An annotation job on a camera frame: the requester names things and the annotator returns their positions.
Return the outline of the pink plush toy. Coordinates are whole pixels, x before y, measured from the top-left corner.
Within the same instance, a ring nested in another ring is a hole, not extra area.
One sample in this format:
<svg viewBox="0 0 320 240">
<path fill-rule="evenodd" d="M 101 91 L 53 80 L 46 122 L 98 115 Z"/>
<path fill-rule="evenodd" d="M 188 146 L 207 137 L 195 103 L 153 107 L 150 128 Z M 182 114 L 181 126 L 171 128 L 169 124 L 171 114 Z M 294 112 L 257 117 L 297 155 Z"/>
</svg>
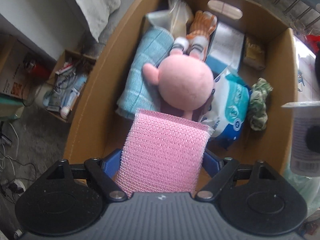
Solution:
<svg viewBox="0 0 320 240">
<path fill-rule="evenodd" d="M 214 89 L 210 67 L 198 50 L 190 49 L 189 41 L 178 37 L 167 56 L 157 67 L 158 91 L 167 104 L 183 111 L 182 117 L 193 118 L 193 111 L 202 107 Z"/>
</svg>

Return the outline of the brown cardboard box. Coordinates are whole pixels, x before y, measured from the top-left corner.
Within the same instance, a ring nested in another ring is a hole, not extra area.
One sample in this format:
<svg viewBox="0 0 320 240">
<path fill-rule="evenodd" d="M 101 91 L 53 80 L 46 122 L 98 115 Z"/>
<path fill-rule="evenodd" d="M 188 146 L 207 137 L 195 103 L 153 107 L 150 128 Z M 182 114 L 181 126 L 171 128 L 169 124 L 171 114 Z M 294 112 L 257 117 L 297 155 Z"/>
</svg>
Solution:
<svg viewBox="0 0 320 240">
<path fill-rule="evenodd" d="M 122 148 L 131 121 L 116 114 L 130 64 L 144 30 L 144 15 L 165 0 L 135 0 L 120 20 L 99 56 L 82 92 L 66 142 L 64 158 L 72 164 L 99 158 Z M 185 0 L 193 10 L 207 10 L 210 0 Z M 283 20 L 251 0 L 220 0 L 239 8 L 243 16 L 219 19 L 266 43 L 266 68 L 262 77 L 273 87 L 268 97 L 267 127 L 253 132 L 249 126 L 228 150 L 212 147 L 220 157 L 243 164 L 264 160 L 283 172 L 291 147 L 292 113 L 283 105 L 297 100 L 297 66 L 293 31 Z"/>
</svg>

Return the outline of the light blue towel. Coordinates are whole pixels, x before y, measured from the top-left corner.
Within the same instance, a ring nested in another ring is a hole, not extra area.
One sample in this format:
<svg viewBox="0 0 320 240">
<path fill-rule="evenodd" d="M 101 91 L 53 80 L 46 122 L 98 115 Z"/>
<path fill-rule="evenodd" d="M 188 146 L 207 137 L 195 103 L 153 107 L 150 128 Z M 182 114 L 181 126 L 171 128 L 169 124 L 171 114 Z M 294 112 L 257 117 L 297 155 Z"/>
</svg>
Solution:
<svg viewBox="0 0 320 240">
<path fill-rule="evenodd" d="M 173 42 L 173 36 L 164 28 L 151 27 L 146 31 L 131 64 L 124 91 L 117 101 L 117 114 L 133 120 L 138 109 L 161 110 L 157 67 L 169 55 Z"/>
</svg>

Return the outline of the pink scrubbing sponge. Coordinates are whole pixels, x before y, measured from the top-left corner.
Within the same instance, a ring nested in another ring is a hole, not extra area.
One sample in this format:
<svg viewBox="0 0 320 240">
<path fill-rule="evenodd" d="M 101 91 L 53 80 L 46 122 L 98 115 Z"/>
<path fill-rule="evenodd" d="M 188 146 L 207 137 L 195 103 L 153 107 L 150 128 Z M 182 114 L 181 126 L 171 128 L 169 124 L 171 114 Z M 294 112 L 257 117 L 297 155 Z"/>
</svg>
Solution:
<svg viewBox="0 0 320 240">
<path fill-rule="evenodd" d="M 123 146 L 116 183 L 128 196 L 193 193 L 211 134 L 202 123 L 139 109 Z"/>
</svg>

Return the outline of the white plastic bag blue print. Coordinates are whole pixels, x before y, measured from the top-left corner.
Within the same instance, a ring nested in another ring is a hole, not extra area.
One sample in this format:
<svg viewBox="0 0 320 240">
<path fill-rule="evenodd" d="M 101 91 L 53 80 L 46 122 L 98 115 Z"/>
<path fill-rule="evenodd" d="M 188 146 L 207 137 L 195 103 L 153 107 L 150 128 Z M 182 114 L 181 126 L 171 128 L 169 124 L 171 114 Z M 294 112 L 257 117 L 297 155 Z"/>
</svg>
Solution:
<svg viewBox="0 0 320 240">
<path fill-rule="evenodd" d="M 289 167 L 285 169 L 283 176 L 304 198 L 308 207 L 307 217 L 313 215 L 319 208 L 319 177 L 300 176 Z"/>
</svg>

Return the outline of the white round-cornered lidded cup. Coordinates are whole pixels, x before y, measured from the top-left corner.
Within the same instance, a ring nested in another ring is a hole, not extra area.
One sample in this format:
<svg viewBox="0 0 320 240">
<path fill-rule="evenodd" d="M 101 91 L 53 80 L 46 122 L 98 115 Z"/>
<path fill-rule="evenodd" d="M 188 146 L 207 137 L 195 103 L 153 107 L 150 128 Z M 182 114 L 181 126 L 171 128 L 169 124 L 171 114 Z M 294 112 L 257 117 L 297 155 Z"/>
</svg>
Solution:
<svg viewBox="0 0 320 240">
<path fill-rule="evenodd" d="M 292 110 L 293 133 L 290 169 L 306 177 L 319 176 L 319 101 L 288 102 Z"/>
</svg>

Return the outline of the blue white tissue pack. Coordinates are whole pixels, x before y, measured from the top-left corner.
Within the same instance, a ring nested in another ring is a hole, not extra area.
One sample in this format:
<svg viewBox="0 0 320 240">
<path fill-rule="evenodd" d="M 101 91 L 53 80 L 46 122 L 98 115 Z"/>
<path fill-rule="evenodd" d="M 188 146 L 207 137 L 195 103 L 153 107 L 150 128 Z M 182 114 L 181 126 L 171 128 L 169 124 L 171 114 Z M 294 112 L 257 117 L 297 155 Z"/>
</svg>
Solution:
<svg viewBox="0 0 320 240">
<path fill-rule="evenodd" d="M 216 78 L 213 99 L 200 115 L 200 123 L 210 127 L 210 140 L 227 149 L 238 140 L 246 119 L 250 87 L 232 69 Z"/>
</svg>

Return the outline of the clear bag of yellow contents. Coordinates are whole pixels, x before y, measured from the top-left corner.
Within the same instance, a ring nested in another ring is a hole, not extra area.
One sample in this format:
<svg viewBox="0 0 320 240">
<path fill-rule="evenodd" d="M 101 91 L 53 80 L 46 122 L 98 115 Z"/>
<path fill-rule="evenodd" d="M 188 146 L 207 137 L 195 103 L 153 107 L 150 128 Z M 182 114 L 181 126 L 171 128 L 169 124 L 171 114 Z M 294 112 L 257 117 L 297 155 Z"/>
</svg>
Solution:
<svg viewBox="0 0 320 240">
<path fill-rule="evenodd" d="M 194 15 L 184 0 L 168 0 L 167 10 L 150 12 L 146 14 L 145 18 L 152 26 L 164 28 L 174 38 L 178 38 L 186 37 Z"/>
</svg>

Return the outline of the red canister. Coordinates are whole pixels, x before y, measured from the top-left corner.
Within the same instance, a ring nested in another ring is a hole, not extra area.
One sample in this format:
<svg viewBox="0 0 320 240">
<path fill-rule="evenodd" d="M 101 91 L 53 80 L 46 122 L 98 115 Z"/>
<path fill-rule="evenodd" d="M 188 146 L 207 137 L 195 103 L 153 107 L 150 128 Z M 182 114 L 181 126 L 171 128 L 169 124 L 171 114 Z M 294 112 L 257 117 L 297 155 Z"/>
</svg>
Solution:
<svg viewBox="0 0 320 240">
<path fill-rule="evenodd" d="M 46 80 L 50 77 L 50 70 L 35 59 L 26 58 L 23 63 L 25 70 L 30 76 L 40 80 Z"/>
</svg>

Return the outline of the light blue box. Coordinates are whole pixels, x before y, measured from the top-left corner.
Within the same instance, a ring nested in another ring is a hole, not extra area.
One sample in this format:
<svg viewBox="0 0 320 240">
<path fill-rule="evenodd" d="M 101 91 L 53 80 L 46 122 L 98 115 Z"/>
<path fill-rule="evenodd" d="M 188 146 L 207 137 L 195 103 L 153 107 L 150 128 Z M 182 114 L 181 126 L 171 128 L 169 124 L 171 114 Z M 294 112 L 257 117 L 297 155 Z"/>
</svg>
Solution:
<svg viewBox="0 0 320 240">
<path fill-rule="evenodd" d="M 205 60 L 214 76 L 218 76 L 227 67 L 238 72 L 244 41 L 244 33 L 223 22 L 218 22 Z"/>
</svg>

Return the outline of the plaid floral tablecloth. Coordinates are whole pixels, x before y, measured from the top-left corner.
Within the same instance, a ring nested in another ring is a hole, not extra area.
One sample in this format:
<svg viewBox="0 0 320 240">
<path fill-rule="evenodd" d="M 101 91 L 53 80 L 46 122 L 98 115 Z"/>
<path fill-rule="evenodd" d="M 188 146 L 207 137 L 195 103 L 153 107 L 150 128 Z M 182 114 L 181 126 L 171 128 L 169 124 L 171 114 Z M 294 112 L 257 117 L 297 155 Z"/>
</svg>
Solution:
<svg viewBox="0 0 320 240">
<path fill-rule="evenodd" d="M 316 55 L 296 36 L 293 37 L 297 66 L 298 101 L 319 101 L 316 79 Z"/>
</svg>

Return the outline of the small cardboard box of items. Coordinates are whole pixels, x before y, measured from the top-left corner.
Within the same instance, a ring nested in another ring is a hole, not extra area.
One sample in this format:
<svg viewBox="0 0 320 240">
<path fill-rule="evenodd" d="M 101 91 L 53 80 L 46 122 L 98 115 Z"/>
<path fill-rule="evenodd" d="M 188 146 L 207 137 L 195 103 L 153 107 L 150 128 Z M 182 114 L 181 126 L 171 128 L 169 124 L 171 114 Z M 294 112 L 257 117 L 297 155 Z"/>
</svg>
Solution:
<svg viewBox="0 0 320 240">
<path fill-rule="evenodd" d="M 46 82 L 49 90 L 42 97 L 45 110 L 71 123 L 95 63 L 96 59 L 91 56 L 66 49 Z"/>
</svg>

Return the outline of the green white scrunchie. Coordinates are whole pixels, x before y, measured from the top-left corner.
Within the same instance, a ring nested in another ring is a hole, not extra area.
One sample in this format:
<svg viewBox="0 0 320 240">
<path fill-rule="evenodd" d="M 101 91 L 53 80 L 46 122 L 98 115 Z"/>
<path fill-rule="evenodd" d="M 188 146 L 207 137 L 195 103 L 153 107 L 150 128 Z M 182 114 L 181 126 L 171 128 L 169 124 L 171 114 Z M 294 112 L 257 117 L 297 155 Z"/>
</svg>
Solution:
<svg viewBox="0 0 320 240">
<path fill-rule="evenodd" d="M 273 87 L 262 77 L 252 86 L 247 120 L 252 130 L 263 131 L 266 129 L 268 115 L 266 112 L 266 101 Z"/>
</svg>

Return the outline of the large printed cardboard box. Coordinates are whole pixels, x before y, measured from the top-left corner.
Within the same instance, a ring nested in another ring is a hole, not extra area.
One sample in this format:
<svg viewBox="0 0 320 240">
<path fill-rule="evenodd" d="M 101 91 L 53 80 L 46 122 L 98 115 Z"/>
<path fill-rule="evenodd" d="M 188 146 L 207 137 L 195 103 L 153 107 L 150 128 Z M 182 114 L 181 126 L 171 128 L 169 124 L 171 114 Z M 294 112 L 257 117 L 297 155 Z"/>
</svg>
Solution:
<svg viewBox="0 0 320 240">
<path fill-rule="evenodd" d="M 34 52 L 16 37 L 1 34 L 1 94 L 26 100 L 31 90 L 31 76 L 24 66 Z"/>
</svg>

